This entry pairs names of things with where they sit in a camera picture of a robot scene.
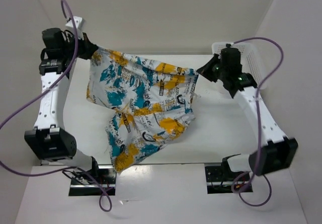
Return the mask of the white teal yellow patterned shorts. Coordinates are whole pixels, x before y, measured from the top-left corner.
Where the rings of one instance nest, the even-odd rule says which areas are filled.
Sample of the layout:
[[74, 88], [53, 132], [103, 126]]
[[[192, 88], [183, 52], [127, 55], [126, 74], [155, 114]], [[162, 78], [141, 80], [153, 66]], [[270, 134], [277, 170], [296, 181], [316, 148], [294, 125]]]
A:
[[111, 109], [105, 131], [118, 173], [180, 137], [194, 120], [198, 74], [141, 56], [98, 48], [91, 57], [87, 100]]

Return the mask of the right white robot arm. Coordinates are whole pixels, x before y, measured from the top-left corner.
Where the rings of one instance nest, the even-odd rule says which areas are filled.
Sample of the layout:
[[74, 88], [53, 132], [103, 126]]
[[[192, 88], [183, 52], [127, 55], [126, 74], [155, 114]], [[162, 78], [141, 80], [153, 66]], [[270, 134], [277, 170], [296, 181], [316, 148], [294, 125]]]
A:
[[240, 62], [223, 60], [215, 54], [197, 73], [210, 82], [221, 81], [230, 96], [237, 101], [256, 137], [257, 150], [249, 155], [223, 158], [221, 176], [234, 179], [239, 172], [256, 176], [288, 169], [298, 149], [298, 142], [289, 138], [278, 126], [266, 107], [258, 85], [250, 73], [242, 71]]

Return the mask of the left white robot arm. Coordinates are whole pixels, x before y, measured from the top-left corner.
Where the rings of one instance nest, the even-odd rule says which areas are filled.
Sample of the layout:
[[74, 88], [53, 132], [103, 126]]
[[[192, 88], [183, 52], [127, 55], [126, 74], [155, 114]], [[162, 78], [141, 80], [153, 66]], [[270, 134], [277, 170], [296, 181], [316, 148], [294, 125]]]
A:
[[74, 50], [77, 57], [90, 59], [98, 46], [86, 33], [75, 40], [69, 30], [59, 28], [44, 30], [42, 39], [45, 48], [40, 55], [39, 73], [43, 96], [34, 127], [25, 131], [24, 139], [39, 160], [79, 167], [88, 183], [96, 183], [101, 176], [97, 161], [77, 149], [75, 137], [65, 130], [63, 110], [73, 74], [67, 68], [76, 63]]

